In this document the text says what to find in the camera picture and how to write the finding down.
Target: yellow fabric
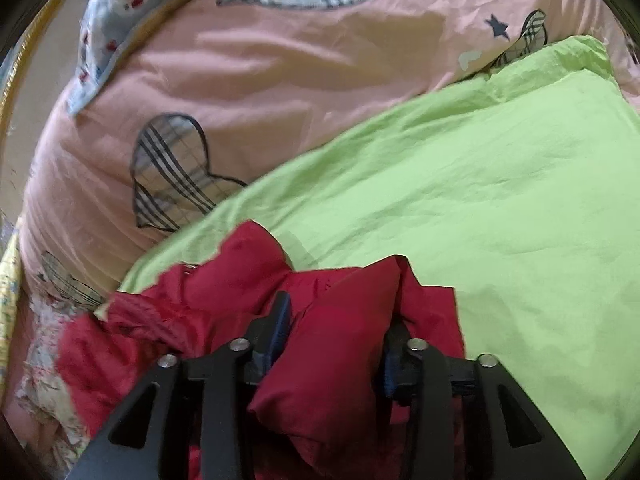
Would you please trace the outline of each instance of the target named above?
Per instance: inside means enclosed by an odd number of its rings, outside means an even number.
[[[18,250],[18,229],[14,229],[2,260],[0,260],[0,400],[4,396],[4,382],[9,363],[9,346],[17,315],[22,262]]]

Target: screw head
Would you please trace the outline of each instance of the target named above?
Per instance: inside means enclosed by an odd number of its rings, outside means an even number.
[[[495,355],[492,354],[482,354],[478,357],[478,362],[481,367],[484,368],[493,368],[498,364],[498,359]]]
[[[171,368],[172,366],[177,365],[178,358],[173,354],[163,355],[158,359],[158,365],[162,368]]]
[[[231,348],[234,352],[247,350],[249,346],[251,346],[251,343],[244,337],[239,337],[238,339],[234,339],[231,343],[229,343],[229,348]]]
[[[406,342],[409,350],[414,350],[416,352],[420,352],[422,350],[426,350],[429,347],[429,343],[427,343],[424,339],[420,339],[419,337],[414,337],[409,339]]]

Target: red cloth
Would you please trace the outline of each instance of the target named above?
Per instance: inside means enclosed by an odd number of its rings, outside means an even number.
[[[69,325],[57,367],[90,434],[156,358],[198,357],[242,336],[279,290],[291,297],[292,330],[249,410],[297,453],[265,438],[254,450],[257,477],[398,478],[404,430],[389,425],[372,389],[383,336],[399,314],[412,336],[462,357],[452,288],[421,286],[404,256],[294,272],[277,241],[251,221],[202,266],[174,266],[139,296],[115,293],[107,322],[87,315]],[[406,411],[392,418],[404,422]],[[197,470],[194,452],[192,478]]]

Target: bedding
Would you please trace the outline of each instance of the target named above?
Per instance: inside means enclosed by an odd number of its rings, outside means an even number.
[[[75,86],[69,113],[77,114],[106,83],[119,59],[187,0],[89,0],[80,23]]]
[[[18,440],[60,478],[88,443],[53,365],[70,318],[53,310],[36,316],[35,298],[20,290],[20,224],[18,218],[0,261],[0,408]]]
[[[149,16],[164,17],[157,9]],[[87,16],[97,34],[86,45],[113,63],[108,83],[72,116],[75,78],[54,106],[20,231],[40,335],[22,401],[62,417],[74,442],[82,434],[50,366],[59,328],[246,184],[416,95],[572,34],[606,43],[623,94],[640,95],[626,37],[601,0],[191,0],[130,57],[122,44],[147,22],[127,22],[113,51],[108,16]]]
[[[461,357],[454,291],[420,286],[402,256],[361,269],[294,272],[277,241],[251,221],[203,265],[173,266],[140,296],[115,293],[108,322],[87,314],[66,329],[57,367],[91,435],[158,358],[201,357],[244,336],[280,291],[290,298],[287,351],[248,410],[290,442],[271,435],[252,446],[256,478],[397,480],[409,410],[389,413],[376,402],[383,339],[398,316],[412,336]],[[200,478],[194,448],[191,479]]]
[[[418,97],[288,162],[153,248],[122,290],[198,264],[251,218],[295,270],[408,257],[453,286],[589,480],[640,429],[640,119],[603,45],[569,38]]]

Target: pink duvet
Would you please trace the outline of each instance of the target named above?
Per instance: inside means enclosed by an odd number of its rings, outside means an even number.
[[[640,104],[638,68],[601,0],[218,1],[178,10],[75,119],[65,94],[52,110],[20,231],[30,287],[50,308],[95,308],[143,253],[244,184],[546,42],[599,38]]]

